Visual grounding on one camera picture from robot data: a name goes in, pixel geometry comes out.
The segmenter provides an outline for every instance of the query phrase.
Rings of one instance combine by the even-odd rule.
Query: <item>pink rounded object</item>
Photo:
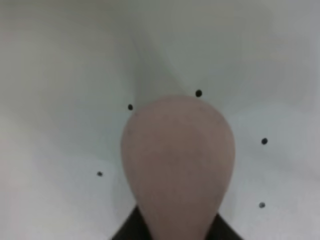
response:
[[[205,239],[234,166],[224,117],[193,97],[162,98],[130,118],[121,153],[153,239]]]

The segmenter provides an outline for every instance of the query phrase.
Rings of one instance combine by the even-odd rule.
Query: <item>white surface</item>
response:
[[[246,240],[320,239],[319,1],[0,6],[0,239],[110,238],[134,206],[127,105],[197,89],[236,139],[221,214]]]

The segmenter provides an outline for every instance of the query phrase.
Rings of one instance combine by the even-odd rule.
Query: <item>black dot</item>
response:
[[[196,96],[197,98],[200,98],[200,97],[202,96],[202,91],[201,91],[201,90],[197,90],[197,91],[195,92],[195,96]]]
[[[266,207],[266,204],[264,202],[259,203],[259,208],[263,209]]]
[[[268,143],[268,139],[267,139],[267,138],[262,139],[261,143],[262,143],[263,145],[266,145],[266,144]]]

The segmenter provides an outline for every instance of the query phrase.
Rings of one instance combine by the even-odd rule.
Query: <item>small black dot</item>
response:
[[[266,204],[264,202],[260,202],[259,203],[259,208],[263,209],[265,208]]]
[[[267,138],[262,139],[261,143],[262,143],[263,145],[266,145],[266,144],[268,143],[268,139],[267,139]]]
[[[200,97],[202,96],[202,91],[201,91],[201,90],[197,90],[197,91],[195,92],[195,96],[196,96],[197,98],[200,98]]]

